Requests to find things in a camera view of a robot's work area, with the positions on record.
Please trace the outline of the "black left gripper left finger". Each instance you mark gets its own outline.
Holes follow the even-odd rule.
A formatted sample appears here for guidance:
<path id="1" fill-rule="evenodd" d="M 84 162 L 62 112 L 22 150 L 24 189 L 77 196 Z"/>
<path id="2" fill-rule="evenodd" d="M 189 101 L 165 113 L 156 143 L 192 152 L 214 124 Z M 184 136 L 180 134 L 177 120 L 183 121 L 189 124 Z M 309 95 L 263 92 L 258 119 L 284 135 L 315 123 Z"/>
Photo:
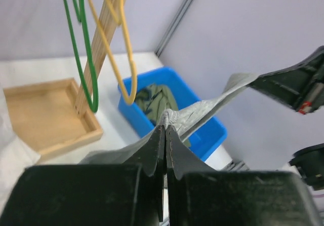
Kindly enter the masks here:
<path id="1" fill-rule="evenodd" d="M 159 225 L 166 131 L 121 164 L 32 166 L 16 182 L 1 225 Z"/>

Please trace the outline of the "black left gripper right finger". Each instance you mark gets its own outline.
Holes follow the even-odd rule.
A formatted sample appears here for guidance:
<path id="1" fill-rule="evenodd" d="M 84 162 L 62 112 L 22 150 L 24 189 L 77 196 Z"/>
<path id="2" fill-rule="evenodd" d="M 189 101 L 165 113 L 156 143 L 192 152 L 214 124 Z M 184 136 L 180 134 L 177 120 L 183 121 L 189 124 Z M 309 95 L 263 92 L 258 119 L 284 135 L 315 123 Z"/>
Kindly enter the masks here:
<path id="1" fill-rule="evenodd" d="M 301 178 L 289 171 L 218 171 L 166 130 L 170 225 L 322 225 Z"/>

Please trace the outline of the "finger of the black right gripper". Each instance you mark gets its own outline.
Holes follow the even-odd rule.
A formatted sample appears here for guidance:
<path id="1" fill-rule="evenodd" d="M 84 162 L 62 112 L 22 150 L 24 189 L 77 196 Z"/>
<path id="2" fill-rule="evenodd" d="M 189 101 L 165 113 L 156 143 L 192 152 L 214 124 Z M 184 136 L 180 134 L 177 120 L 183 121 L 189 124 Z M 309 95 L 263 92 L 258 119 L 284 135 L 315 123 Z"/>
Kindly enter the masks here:
<path id="1" fill-rule="evenodd" d="M 323 106 L 323 46 L 296 65 L 260 75 L 249 87 L 301 114 Z"/>

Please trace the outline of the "grey tank top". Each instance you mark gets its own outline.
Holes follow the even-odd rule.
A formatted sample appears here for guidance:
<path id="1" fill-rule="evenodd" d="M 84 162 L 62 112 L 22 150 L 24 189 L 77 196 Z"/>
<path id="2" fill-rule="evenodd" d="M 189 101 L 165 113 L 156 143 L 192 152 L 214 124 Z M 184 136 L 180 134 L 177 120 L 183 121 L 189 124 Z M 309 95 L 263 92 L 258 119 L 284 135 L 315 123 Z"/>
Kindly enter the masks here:
<path id="1" fill-rule="evenodd" d="M 165 109 L 144 138 L 113 151 L 92 152 L 82 161 L 94 190 L 86 194 L 81 225 L 158 225 L 163 220 L 163 186 L 168 185 L 171 225 L 215 225 L 217 171 L 184 141 L 255 81 L 255 73 L 230 76 L 223 93 L 179 111 Z"/>

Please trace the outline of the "yellow hanger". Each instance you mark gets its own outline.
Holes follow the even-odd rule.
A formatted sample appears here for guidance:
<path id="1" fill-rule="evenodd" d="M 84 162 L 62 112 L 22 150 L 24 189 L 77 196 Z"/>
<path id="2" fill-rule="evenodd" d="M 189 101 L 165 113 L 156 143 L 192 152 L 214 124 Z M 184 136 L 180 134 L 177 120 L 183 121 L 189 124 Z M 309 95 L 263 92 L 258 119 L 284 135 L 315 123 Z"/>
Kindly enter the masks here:
<path id="1" fill-rule="evenodd" d="M 120 76 L 119 70 L 117 68 L 117 64 L 114 60 L 110 44 L 108 43 L 108 40 L 105 36 L 104 29 L 103 29 L 103 23 L 100 22 L 96 10 L 93 6 L 92 0 L 88 0 L 89 6 L 91 8 L 91 12 L 93 15 L 93 18 L 96 22 L 97 28 L 99 29 L 99 36 L 101 40 L 103 41 L 106 54 L 109 58 L 110 64 L 112 66 L 113 72 L 116 76 L 116 79 L 118 81 L 122 97 L 125 101 L 126 104 L 131 105 L 134 103 L 135 97 L 136 97 L 136 92 L 137 92 L 137 68 L 135 65 L 135 62 L 133 60 L 133 51 L 132 51 L 132 45 L 130 41 L 130 36 L 129 36 L 129 31 L 127 28 L 127 21 L 125 17 L 125 11 L 124 11 L 124 0 L 117 0 L 117 8 L 113 6 L 113 3 L 111 0 L 104 0 L 105 4 L 108 6 L 108 9 L 112 15 L 113 20 L 117 24 L 118 27 L 122 28 L 123 32 L 123 38 L 127 50 L 127 56 L 128 56 L 128 61 L 129 61 L 129 66 L 131 70 L 131 80 L 132 80 L 132 86 L 131 86 L 131 92 L 128 93 L 125 85 L 122 81 L 122 78 Z"/>

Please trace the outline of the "green hanger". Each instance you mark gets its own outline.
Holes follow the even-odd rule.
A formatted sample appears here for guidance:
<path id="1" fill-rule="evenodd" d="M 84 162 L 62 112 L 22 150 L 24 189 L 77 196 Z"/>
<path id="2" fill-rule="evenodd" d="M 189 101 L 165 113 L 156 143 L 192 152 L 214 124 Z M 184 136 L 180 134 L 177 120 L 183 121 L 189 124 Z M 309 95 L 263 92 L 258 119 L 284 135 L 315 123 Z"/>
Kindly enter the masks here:
<path id="1" fill-rule="evenodd" d="M 88 32 L 88 25 L 87 25 L 87 20 L 86 20 L 86 12 L 85 12 L 85 0 L 72 0 L 75 14 L 77 17 L 77 20 L 79 24 L 82 26 L 83 30 L 83 36 L 84 36 L 84 42 L 85 42 L 85 48 L 86 48 L 86 54 L 89 62 L 89 70 L 91 74 L 91 83 L 93 87 L 93 96 L 90 95 L 88 86 L 86 84 L 85 76 L 82 71 L 82 66 L 80 63 L 80 57 L 78 53 L 78 48 L 75 40 L 75 35 L 73 31 L 73 26 L 71 22 L 71 17 L 70 17 L 70 11 L 68 7 L 67 0 L 63 0 L 64 3 L 64 9 L 66 13 L 66 18 L 68 22 L 68 28 L 69 28 L 69 33 L 70 33 L 70 38 L 72 42 L 72 47 L 73 47 L 73 52 L 77 64 L 77 69 L 78 69 L 78 74 L 80 77 L 81 85 L 83 87 L 85 97 L 87 100 L 87 103 L 89 105 L 89 108 L 92 112 L 96 113 L 98 111 L 99 107 L 99 93 L 98 93 L 98 82 L 97 82 L 97 74 L 96 70 L 94 67 L 93 63 L 93 56 L 92 56 L 92 50 L 91 50 L 91 44 L 90 44 L 90 38 L 89 38 L 89 32 Z"/>

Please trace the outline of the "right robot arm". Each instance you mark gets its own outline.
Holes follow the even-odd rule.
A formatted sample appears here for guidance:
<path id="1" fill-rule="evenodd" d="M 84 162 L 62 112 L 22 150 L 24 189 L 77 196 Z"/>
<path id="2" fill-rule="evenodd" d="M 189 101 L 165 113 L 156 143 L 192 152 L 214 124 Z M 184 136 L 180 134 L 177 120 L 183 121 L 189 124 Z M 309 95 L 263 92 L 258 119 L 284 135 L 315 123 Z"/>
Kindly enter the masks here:
<path id="1" fill-rule="evenodd" d="M 301 62 L 260 75 L 248 86 L 302 115 L 323 107 L 323 46 Z M 315 191 L 323 190 L 323 143 L 293 154 L 290 166 Z"/>

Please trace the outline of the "white tank top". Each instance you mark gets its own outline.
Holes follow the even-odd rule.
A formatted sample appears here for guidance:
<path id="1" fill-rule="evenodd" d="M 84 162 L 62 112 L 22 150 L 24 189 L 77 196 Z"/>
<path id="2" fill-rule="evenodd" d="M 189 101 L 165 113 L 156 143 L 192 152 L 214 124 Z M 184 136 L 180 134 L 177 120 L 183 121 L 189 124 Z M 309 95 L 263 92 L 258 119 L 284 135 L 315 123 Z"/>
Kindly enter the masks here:
<path id="1" fill-rule="evenodd" d="M 36 164 L 40 157 L 14 132 L 1 89 L 1 210 L 24 169 Z"/>

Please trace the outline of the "blue plastic bin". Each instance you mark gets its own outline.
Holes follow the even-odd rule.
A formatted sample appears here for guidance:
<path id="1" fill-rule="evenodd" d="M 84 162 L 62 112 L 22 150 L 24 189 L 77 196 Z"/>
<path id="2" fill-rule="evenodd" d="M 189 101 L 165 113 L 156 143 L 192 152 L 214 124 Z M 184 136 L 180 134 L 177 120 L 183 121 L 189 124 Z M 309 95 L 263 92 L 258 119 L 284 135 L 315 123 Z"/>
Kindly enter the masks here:
<path id="1" fill-rule="evenodd" d="M 179 109 L 200 101 L 180 75 L 170 67 L 161 67 L 138 75 L 138 91 L 151 84 L 168 86 Z M 118 110 L 141 138 L 155 128 L 138 105 L 127 105 L 122 97 L 119 99 Z M 225 126 L 216 117 L 212 117 L 189 137 L 190 149 L 201 160 L 206 161 L 226 137 Z"/>

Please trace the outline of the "olive green shirt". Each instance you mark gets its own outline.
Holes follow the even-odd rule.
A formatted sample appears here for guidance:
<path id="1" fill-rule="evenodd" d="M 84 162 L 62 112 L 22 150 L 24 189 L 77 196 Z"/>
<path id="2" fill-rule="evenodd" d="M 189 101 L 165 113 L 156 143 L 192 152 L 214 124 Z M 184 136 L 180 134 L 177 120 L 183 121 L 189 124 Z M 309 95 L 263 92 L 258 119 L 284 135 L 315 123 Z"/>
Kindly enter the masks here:
<path id="1" fill-rule="evenodd" d="M 151 84 L 137 92 L 134 101 L 153 126 L 166 109 L 178 111 L 178 105 L 170 88 L 166 85 Z"/>

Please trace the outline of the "wooden clothes rack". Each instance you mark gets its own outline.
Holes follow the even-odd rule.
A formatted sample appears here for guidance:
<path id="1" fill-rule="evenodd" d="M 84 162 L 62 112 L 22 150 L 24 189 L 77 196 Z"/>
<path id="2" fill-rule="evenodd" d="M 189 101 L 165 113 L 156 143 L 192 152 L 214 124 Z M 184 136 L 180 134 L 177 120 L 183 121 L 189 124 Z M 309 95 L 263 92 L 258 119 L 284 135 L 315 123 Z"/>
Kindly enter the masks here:
<path id="1" fill-rule="evenodd" d="M 111 1 L 117 8 L 117 0 Z M 98 81 L 104 59 L 108 56 L 88 0 L 85 0 L 85 12 Z M 97 16 L 103 23 L 104 33 L 110 44 L 118 26 L 105 2 Z M 88 60 L 86 66 L 82 67 L 82 71 L 90 95 L 93 96 Z M 73 78 L 3 90 L 14 132 L 31 149 L 40 154 L 36 164 L 68 153 L 102 137 L 103 129 L 95 113 L 89 108 L 83 87 Z"/>

